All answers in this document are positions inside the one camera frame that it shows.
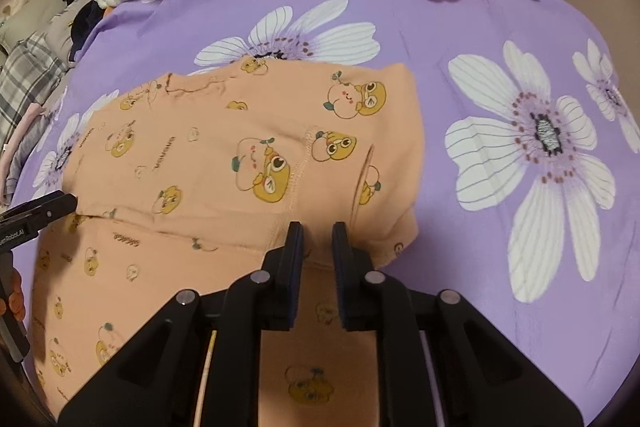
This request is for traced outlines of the left hand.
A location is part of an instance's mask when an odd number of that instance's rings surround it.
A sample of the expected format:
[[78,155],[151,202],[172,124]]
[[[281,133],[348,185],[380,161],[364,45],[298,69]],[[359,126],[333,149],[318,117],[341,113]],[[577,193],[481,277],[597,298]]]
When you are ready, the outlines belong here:
[[14,319],[23,322],[26,315],[25,299],[22,291],[22,278],[17,269],[12,271],[11,292],[8,300],[0,300],[0,315],[11,312]]

